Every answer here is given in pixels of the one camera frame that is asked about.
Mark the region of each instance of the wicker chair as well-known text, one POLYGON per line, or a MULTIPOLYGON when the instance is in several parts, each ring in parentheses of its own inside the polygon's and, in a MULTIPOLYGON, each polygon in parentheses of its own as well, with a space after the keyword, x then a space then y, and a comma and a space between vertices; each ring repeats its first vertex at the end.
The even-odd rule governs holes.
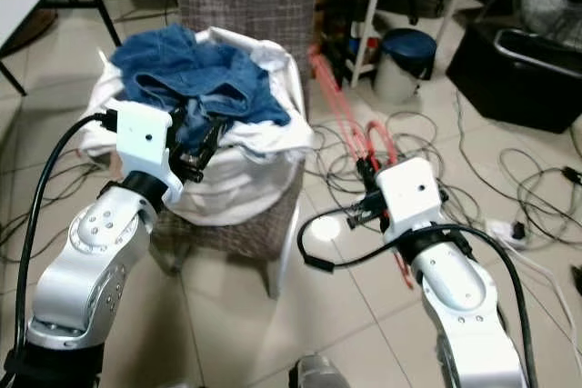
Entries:
MULTIPOLYGON (((304 90, 309 76, 307 48, 312 41, 315 0, 179 0, 183 25, 195 30, 218 26, 281 44, 295 59, 304 90)), ((301 191, 303 166, 283 196, 268 210, 234 226, 195 226, 163 211, 152 233, 152 252, 162 266, 180 271, 191 244, 264 262, 269 296, 276 299, 285 276, 301 191), (163 261, 167 247, 176 257, 163 261)))

